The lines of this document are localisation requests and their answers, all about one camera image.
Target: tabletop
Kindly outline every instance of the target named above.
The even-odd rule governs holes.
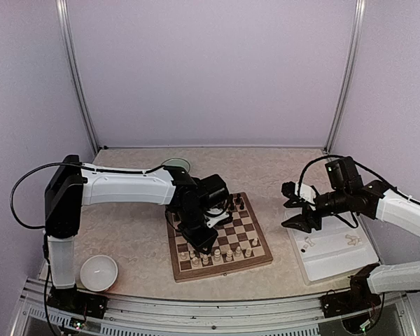
[[[109,292],[179,300],[257,300],[323,293],[346,288],[346,275],[307,286],[286,229],[281,184],[297,181],[302,168],[322,156],[316,149],[152,148],[101,150],[94,164],[149,169],[168,158],[185,158],[190,175],[219,174],[231,193],[245,192],[274,260],[271,265],[226,276],[176,283],[173,278],[164,209],[156,204],[112,203],[84,206],[75,245],[75,272],[93,255],[111,256],[118,278]],[[305,176],[324,193],[330,188],[323,162]]]

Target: white wall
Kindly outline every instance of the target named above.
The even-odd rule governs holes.
[[[420,1],[367,1],[334,153],[351,155],[420,200]],[[385,263],[420,259],[420,239],[368,221]],[[420,325],[420,293],[411,296]]]
[[[71,85],[55,2],[0,0],[0,336],[25,279],[42,261],[42,232],[12,218],[14,182],[43,163],[92,151]],[[43,224],[43,190],[53,171],[17,190],[16,207],[30,225]]]
[[[355,5],[70,0],[100,143],[323,147]]]

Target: white chess piece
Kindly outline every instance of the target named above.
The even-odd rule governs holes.
[[[316,243],[313,243],[309,237],[305,237],[305,242],[308,243],[308,245],[310,245],[311,247],[316,245]]]
[[[235,250],[235,257],[239,257],[241,255],[242,251],[241,251],[241,247],[238,246],[237,249]]]
[[[215,261],[219,261],[221,259],[221,250],[215,250]]]
[[[227,251],[227,254],[226,254],[225,259],[226,259],[227,261],[232,261],[232,255],[233,255],[232,250]]]

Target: white robotic arm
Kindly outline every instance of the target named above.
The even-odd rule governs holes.
[[[282,185],[282,193],[289,198],[285,207],[301,207],[302,213],[282,223],[310,233],[320,230],[321,219],[344,212],[363,214],[372,219],[397,225],[420,237],[420,202],[403,197],[385,181],[363,185],[356,162],[342,157],[325,165],[332,192],[319,195],[314,187],[293,182]],[[400,265],[369,265],[352,278],[352,282],[368,286],[371,294],[391,291],[420,291],[420,261]]]
[[[79,165],[79,158],[70,155],[64,162]],[[166,211],[180,218],[178,230],[184,238],[197,251],[208,253],[218,236],[213,226],[231,221],[226,211],[229,196],[218,175],[200,180],[178,167],[60,167],[45,190],[45,231],[53,286],[57,290],[75,287],[74,236],[81,206],[107,202],[165,205]]]
[[[420,206],[392,190],[378,201],[376,218],[399,226],[420,237]],[[370,292],[420,291],[420,261],[399,265],[380,265],[367,278]]]

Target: wooden chessboard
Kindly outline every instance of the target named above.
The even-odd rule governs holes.
[[[231,210],[233,221],[224,225],[216,225],[218,238],[213,245],[211,255],[209,255],[209,264],[203,265],[201,253],[194,248],[182,237],[180,232],[168,227],[169,252],[171,254],[171,263],[173,266],[174,279],[176,282],[184,282],[198,280],[209,277],[217,277],[219,275],[249,270],[255,267],[268,265],[272,262],[272,254],[267,245],[263,231],[257,218],[252,210],[251,203],[245,192],[241,194],[244,209],[240,209],[240,204],[235,203],[235,209]],[[171,223],[175,227],[179,224],[170,216]],[[257,246],[252,245],[252,241],[258,238]],[[242,253],[239,257],[235,256],[236,248],[240,246]],[[252,249],[250,257],[246,257],[246,249]],[[215,261],[214,251],[220,249],[221,258]],[[233,253],[232,261],[226,260],[226,253],[231,249]],[[199,265],[194,266],[190,260],[190,252],[194,251],[199,259]],[[186,259],[182,260],[180,255],[185,252]]]

